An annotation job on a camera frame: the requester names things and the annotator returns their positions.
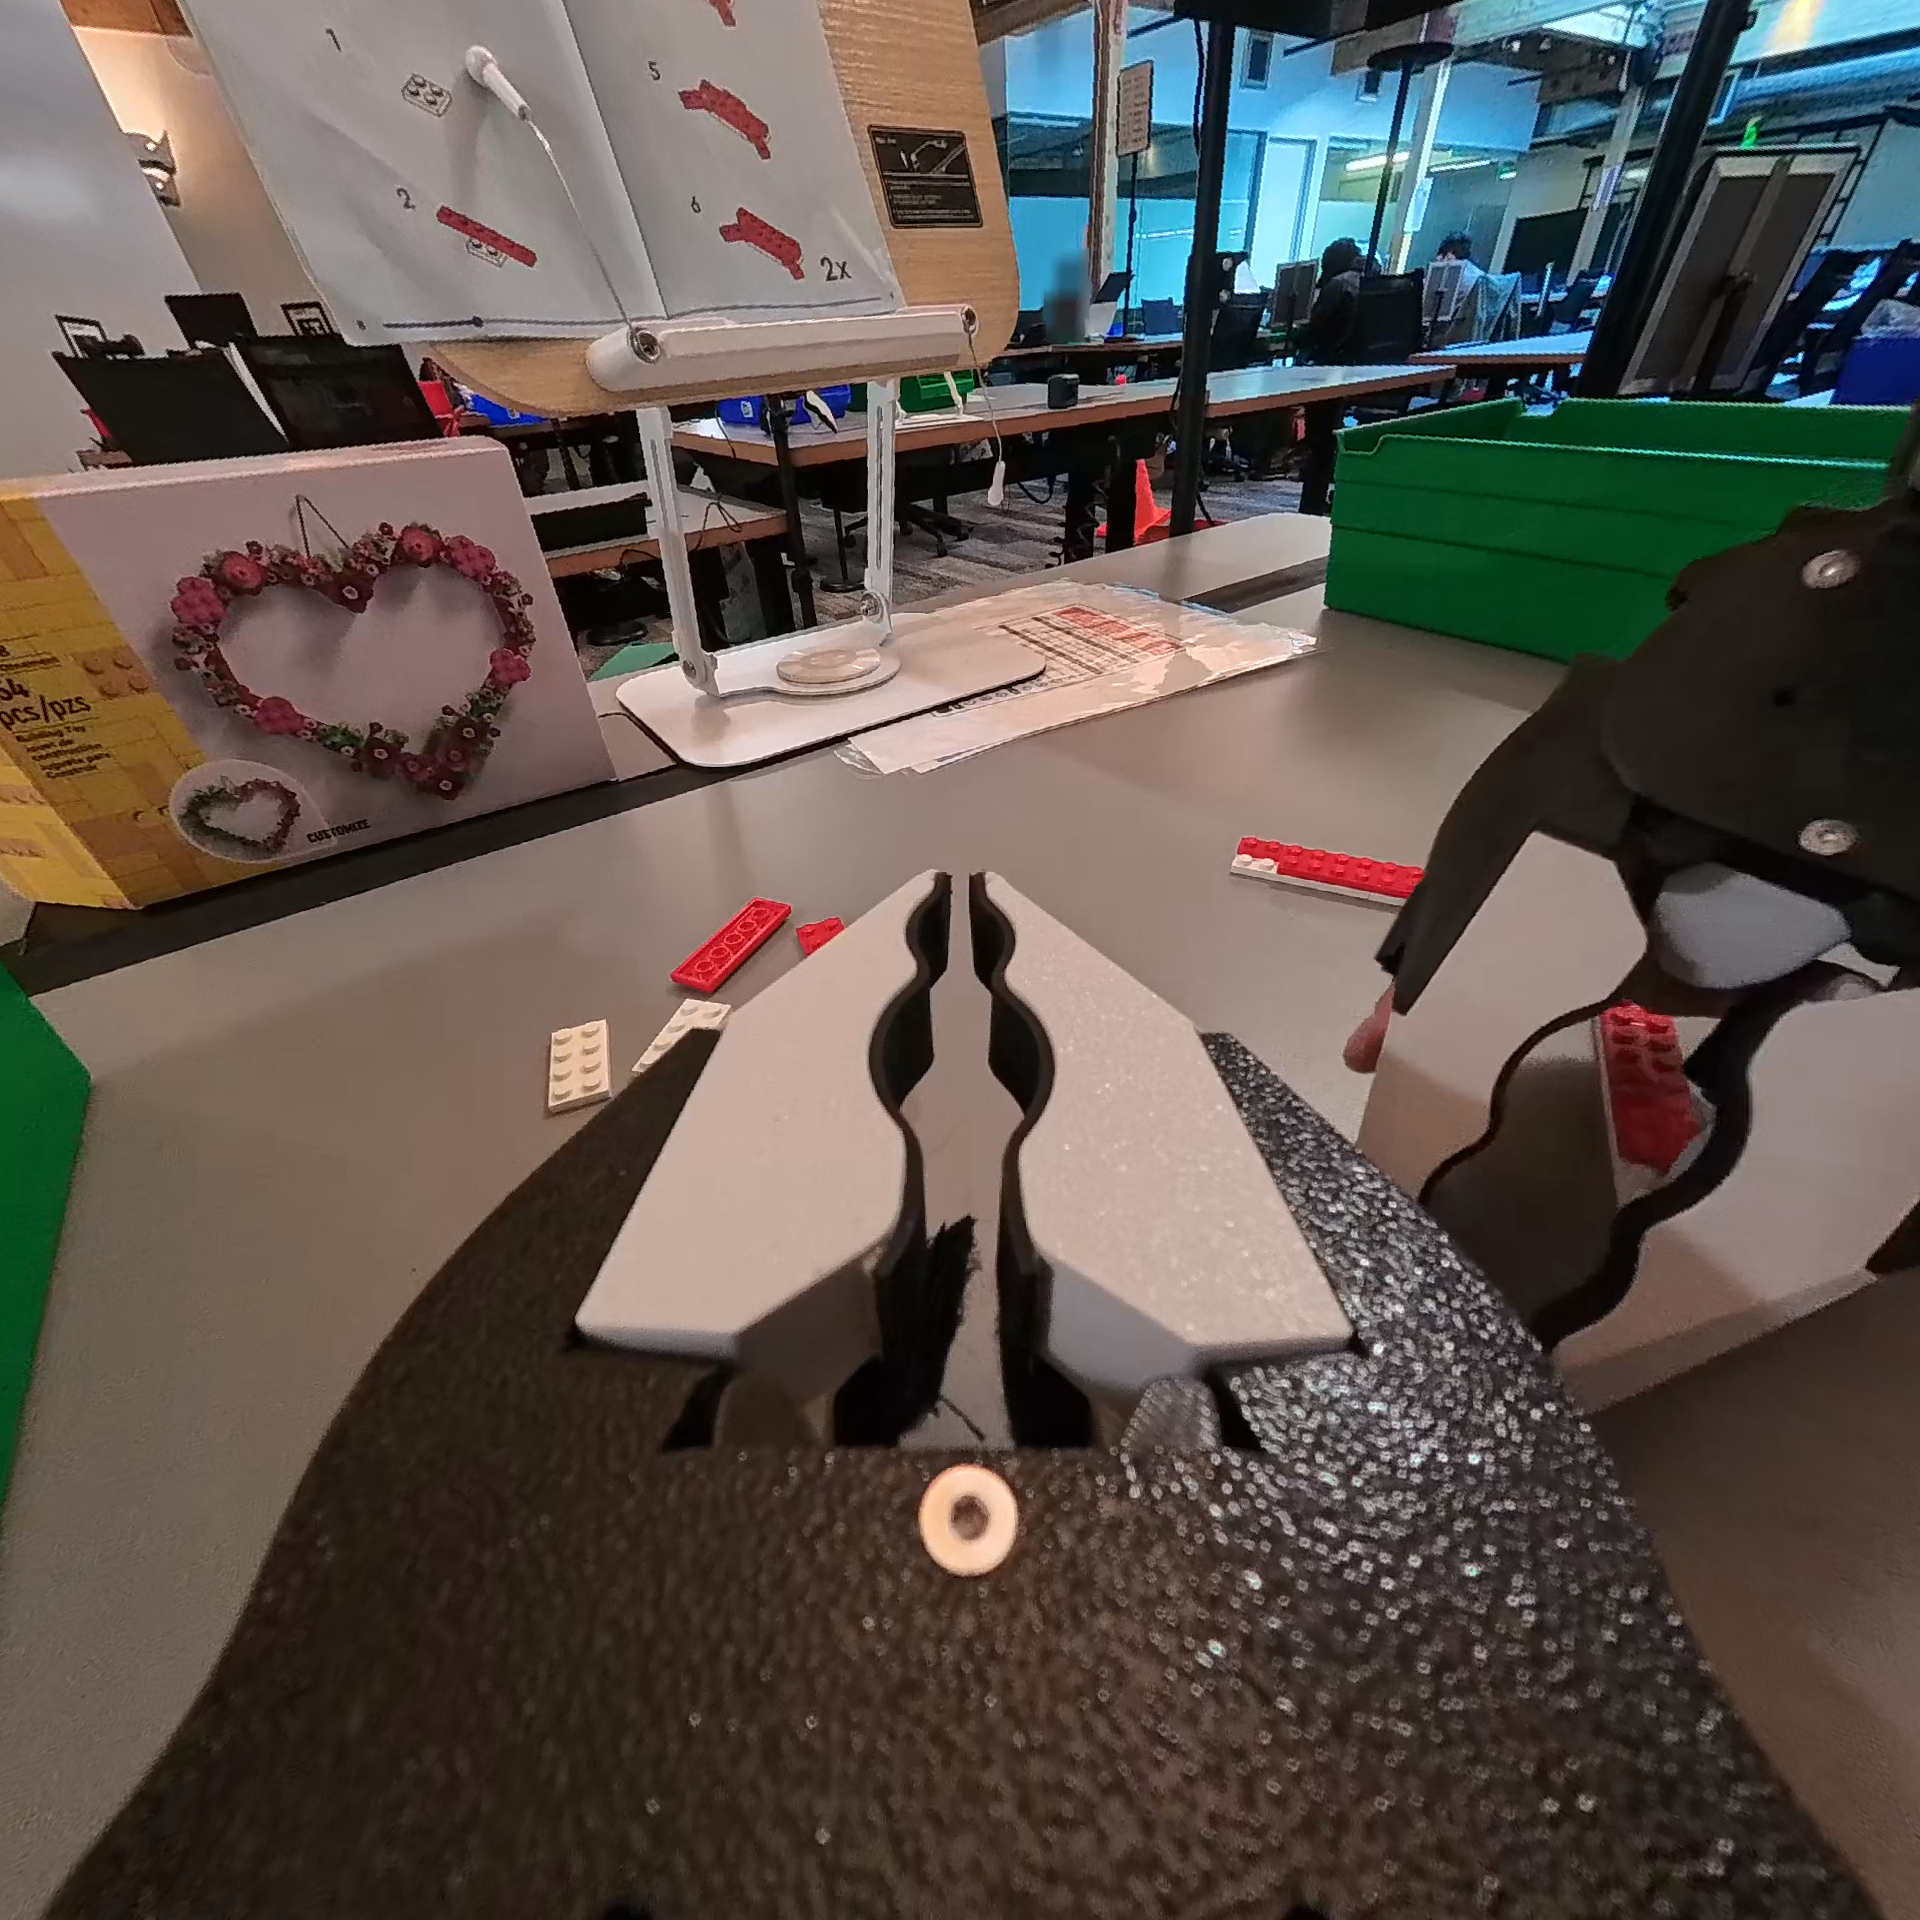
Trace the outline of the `green plastic bin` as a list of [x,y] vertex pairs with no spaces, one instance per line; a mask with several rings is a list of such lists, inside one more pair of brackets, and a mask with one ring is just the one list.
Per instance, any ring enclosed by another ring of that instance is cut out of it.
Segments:
[[1780,503],[1699,517],[1360,488],[1333,497],[1325,598],[1553,662],[1626,657],[1666,620],[1687,565],[1771,534],[1786,513]]
[[1333,513],[1391,496],[1520,500],[1771,525],[1793,507],[1873,504],[1909,411],[1745,400],[1520,400],[1432,407],[1348,428]]
[[2,973],[2,1495],[89,1110],[89,1071]]

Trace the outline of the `black metal frame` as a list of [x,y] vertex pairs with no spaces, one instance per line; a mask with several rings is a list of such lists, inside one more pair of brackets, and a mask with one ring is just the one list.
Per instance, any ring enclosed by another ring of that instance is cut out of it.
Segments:
[[[1210,411],[1210,373],[1216,310],[1228,293],[1225,253],[1218,244],[1218,209],[1225,180],[1225,150],[1233,119],[1233,53],[1240,28],[1303,31],[1305,28],[1343,28],[1345,4],[1240,4],[1197,3],[1175,4],[1178,16],[1204,20],[1197,63],[1197,125],[1195,125],[1195,203],[1192,224],[1192,253],[1184,303],[1184,358],[1175,383],[1173,401],[1173,494],[1171,534],[1187,537],[1195,528],[1197,491],[1204,464],[1204,435]],[[1357,4],[1353,20],[1363,30],[1396,30],[1412,20],[1424,4]],[[1712,3],[1705,4],[1699,22],[1701,37],[1685,80],[1703,80],[1712,91],[1717,71],[1712,56],[1724,65],[1735,51],[1738,37],[1753,20],[1753,4]]]

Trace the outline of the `grey panel on stand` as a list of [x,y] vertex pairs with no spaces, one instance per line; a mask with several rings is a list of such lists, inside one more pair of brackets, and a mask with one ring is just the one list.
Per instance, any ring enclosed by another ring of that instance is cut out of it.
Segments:
[[1763,397],[1780,312],[1856,167],[1859,147],[1831,142],[1705,158],[1616,392]]

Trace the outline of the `black screen panel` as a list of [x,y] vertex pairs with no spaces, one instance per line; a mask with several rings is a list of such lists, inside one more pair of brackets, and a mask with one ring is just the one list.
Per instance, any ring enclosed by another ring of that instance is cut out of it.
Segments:
[[371,447],[444,437],[396,342],[283,335],[231,344],[292,449]]
[[291,449],[273,413],[218,352],[56,352],[53,358],[135,467],[281,456]]

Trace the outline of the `black floor lamp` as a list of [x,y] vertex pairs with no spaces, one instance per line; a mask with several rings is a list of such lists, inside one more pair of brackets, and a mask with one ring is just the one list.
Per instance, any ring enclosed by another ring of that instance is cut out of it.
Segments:
[[1449,60],[1452,60],[1452,43],[1448,43],[1448,41],[1439,41],[1439,43],[1433,43],[1433,41],[1411,41],[1405,46],[1369,54],[1369,61],[1367,61],[1369,73],[1386,80],[1386,73],[1394,71],[1396,80],[1400,80],[1400,87],[1396,87],[1396,94],[1394,94],[1394,110],[1393,110],[1393,119],[1391,119],[1391,129],[1387,129],[1387,137],[1386,137],[1386,143],[1384,143],[1384,156],[1381,156],[1381,177],[1378,177],[1378,184],[1377,184],[1377,206],[1373,206],[1372,230],[1369,230],[1367,243],[1363,247],[1363,260],[1372,259],[1377,267],[1378,267],[1378,249],[1381,249],[1381,243],[1384,243],[1387,203],[1393,198],[1396,171],[1404,164],[1404,160],[1401,160],[1401,133],[1404,133],[1404,125],[1405,125],[1405,119],[1409,119],[1409,95],[1412,91],[1412,83],[1421,73],[1427,73],[1429,69],[1433,69],[1439,63],[1445,65]]

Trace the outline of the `red wide toy brick plate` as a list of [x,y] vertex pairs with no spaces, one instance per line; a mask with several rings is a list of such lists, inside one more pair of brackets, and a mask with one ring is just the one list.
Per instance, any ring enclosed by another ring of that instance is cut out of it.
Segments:
[[791,903],[763,895],[744,903],[668,977],[692,997],[717,993],[788,923],[791,912]]

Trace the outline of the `wooden book stand white base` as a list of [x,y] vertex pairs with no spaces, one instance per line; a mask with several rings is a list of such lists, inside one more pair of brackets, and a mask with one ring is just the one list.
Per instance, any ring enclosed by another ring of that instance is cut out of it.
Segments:
[[[976,160],[973,225],[912,225],[887,206],[890,171],[873,135],[955,133],[993,142],[969,4],[818,4],[826,51],[883,216],[899,303],[851,320],[626,320],[599,342],[479,340],[440,348],[463,383],[543,415],[637,407],[647,488],[661,513],[661,559],[679,670],[647,670],[617,701],[674,760],[739,773],[791,752],[887,727],[1042,672],[1015,639],[935,637],[923,612],[899,612],[896,439],[904,375],[949,373],[1007,344],[1018,259],[1004,190]],[[867,534],[859,612],[711,656],[697,632],[685,537],[674,496],[674,401],[730,397],[757,380],[770,405],[816,377],[864,380]]]

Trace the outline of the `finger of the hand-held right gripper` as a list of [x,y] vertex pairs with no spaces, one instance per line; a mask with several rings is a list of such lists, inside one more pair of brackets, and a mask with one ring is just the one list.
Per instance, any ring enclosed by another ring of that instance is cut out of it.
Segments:
[[1531,835],[1409,1015],[1384,1031],[1357,1149],[1411,1199],[1495,1132],[1505,1084],[1610,1004],[1648,934],[1616,865]]
[[1584,1409],[1632,1400],[1873,1280],[1915,1208],[1919,993],[1831,966],[1720,1092],[1639,1005],[1592,1029],[1619,1211],[1538,1342]]

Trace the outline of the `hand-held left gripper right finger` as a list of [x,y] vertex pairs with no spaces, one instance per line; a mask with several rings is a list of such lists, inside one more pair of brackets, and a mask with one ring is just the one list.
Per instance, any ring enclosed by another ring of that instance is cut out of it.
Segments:
[[1021,1448],[1098,1446],[1159,1383],[1353,1347],[1197,1027],[1007,877],[968,883],[1000,1165],[997,1340]]

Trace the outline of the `clear sleeve with papers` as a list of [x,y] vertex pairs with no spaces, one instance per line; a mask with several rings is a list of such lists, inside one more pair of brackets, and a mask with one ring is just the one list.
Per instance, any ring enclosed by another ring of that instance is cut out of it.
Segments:
[[935,637],[1015,639],[1040,657],[1042,672],[851,735],[834,753],[864,776],[928,775],[1029,735],[1292,664],[1320,648],[1307,631],[1105,582],[1015,588],[931,612],[925,623]]

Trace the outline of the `yellow white toy set box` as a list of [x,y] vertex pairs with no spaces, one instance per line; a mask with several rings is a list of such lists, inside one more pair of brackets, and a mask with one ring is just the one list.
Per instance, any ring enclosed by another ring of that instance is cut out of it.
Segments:
[[611,781],[506,447],[5,485],[2,869],[140,909]]

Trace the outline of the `wooden post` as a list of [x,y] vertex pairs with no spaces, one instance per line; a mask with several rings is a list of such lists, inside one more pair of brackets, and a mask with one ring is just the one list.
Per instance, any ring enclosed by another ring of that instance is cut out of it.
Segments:
[[1089,293],[1114,270],[1121,161],[1138,160],[1153,140],[1154,65],[1128,54],[1125,3],[1093,3],[1093,115],[1089,142]]

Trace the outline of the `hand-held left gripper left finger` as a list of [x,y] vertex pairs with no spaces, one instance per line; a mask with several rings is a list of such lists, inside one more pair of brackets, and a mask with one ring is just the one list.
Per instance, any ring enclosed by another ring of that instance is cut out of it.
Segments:
[[573,1325],[828,1400],[845,1444],[937,1405],[969,1252],[928,1231],[905,1097],[933,1062],[954,877],[925,871],[733,1009]]

